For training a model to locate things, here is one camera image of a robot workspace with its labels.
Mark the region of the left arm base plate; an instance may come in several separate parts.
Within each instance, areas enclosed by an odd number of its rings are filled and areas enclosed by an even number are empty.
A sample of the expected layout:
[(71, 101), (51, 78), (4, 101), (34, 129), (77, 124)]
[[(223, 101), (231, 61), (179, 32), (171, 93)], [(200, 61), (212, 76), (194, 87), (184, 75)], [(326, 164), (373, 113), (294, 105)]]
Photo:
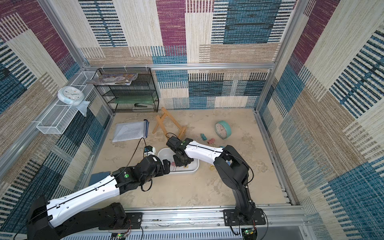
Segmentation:
[(141, 222), (143, 219), (142, 212), (128, 212), (126, 213), (126, 219), (124, 220), (121, 230), (138, 230), (141, 228)]

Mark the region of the pink binder clip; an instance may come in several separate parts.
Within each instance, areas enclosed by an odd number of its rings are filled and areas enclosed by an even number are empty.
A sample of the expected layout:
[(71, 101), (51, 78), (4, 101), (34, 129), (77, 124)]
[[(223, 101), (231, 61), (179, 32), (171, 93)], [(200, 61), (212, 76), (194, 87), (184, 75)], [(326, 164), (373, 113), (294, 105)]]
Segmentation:
[(215, 144), (215, 139), (214, 138), (211, 138), (211, 139), (209, 139), (209, 140), (207, 140), (207, 143), (209, 144), (209, 145), (214, 145)]

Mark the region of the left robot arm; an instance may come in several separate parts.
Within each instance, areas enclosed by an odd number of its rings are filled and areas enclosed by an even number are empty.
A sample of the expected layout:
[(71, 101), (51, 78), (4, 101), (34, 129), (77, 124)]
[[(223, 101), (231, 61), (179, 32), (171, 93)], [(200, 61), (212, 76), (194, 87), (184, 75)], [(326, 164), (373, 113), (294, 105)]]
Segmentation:
[(41, 196), (27, 215), (29, 240), (60, 240), (84, 230), (99, 228), (118, 230), (130, 227), (120, 203), (90, 211), (89, 208), (107, 199), (142, 187), (153, 178), (170, 173), (171, 162), (155, 155), (144, 157), (131, 167), (122, 167), (97, 183), (73, 194), (47, 201)]

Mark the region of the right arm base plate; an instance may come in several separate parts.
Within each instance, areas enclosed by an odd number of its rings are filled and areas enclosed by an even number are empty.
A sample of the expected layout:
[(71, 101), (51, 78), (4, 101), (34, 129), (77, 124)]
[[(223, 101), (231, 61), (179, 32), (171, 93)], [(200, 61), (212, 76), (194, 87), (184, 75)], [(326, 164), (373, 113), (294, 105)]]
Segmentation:
[(256, 208), (250, 217), (241, 214), (236, 209), (223, 210), (225, 226), (266, 225), (266, 215), (263, 210)]

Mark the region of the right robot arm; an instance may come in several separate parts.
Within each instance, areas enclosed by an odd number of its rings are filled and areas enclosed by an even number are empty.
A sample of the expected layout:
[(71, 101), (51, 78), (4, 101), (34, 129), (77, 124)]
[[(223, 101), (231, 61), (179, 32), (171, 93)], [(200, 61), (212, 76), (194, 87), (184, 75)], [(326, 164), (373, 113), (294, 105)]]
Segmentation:
[(200, 160), (214, 165), (223, 183), (232, 189), (239, 222), (250, 224), (256, 210), (248, 188), (250, 166), (234, 147), (214, 148), (200, 144), (192, 139), (180, 140), (170, 137), (166, 145), (175, 153), (177, 167), (187, 166), (193, 160)]

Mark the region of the teal binder clip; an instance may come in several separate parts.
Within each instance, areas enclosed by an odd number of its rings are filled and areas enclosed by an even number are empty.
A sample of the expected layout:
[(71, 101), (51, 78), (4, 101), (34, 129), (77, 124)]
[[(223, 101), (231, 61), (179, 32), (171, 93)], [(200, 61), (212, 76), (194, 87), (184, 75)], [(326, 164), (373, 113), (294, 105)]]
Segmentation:
[(200, 134), (200, 136), (201, 136), (201, 138), (202, 138), (203, 141), (206, 142), (206, 141), (208, 140), (207, 137), (206, 137), (204, 134)]

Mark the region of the white plastic storage box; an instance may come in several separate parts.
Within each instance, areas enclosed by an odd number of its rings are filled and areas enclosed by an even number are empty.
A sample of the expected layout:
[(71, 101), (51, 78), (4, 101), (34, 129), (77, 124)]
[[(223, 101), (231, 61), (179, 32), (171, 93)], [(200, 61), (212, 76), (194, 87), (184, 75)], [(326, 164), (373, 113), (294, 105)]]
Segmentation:
[(161, 160), (168, 160), (171, 162), (171, 166), (170, 166), (170, 175), (187, 175), (187, 174), (193, 174), (195, 173), (199, 166), (200, 166), (200, 162), (199, 160), (197, 159), (194, 159), (190, 164), (188, 164), (186, 167), (177, 167), (175, 165), (175, 161), (174, 161), (174, 158), (173, 158), (173, 155), (175, 155), (175, 153), (170, 149), (170, 148), (163, 148), (161, 149), (157, 156), (161, 159)]

